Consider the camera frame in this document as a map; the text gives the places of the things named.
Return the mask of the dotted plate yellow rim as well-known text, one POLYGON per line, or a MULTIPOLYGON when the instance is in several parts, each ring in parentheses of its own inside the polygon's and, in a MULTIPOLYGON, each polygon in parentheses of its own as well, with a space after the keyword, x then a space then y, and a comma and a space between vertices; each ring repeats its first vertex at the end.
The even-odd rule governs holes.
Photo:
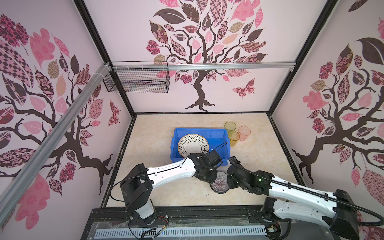
POLYGON ((178 142, 178 152, 183 158, 186 158, 189 154, 201 154, 208 151, 208 141, 198 134, 185 135, 178 142))

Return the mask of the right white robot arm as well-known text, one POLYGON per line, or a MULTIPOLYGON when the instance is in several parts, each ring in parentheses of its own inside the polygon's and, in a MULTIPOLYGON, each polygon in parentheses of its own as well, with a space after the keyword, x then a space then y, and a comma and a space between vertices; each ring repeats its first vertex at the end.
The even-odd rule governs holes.
POLYGON ((346 191, 314 190, 265 171, 251 172, 242 165, 230 165, 227 174, 230 189, 241 188, 269 197, 270 215, 315 223, 348 240, 360 238, 357 210, 352 207, 354 202, 346 191))

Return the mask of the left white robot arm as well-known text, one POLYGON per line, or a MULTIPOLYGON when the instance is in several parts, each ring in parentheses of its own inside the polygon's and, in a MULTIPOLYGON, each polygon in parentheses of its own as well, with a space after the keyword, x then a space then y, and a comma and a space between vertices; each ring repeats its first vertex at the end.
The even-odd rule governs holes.
POLYGON ((219 154, 213 150, 205 154, 189 154, 179 162, 160 167, 136 165, 119 182, 126 210, 130 216, 138 214, 145 222, 153 220, 156 210, 150 196, 154 189, 184 178, 196 178, 212 184, 222 163, 219 154))

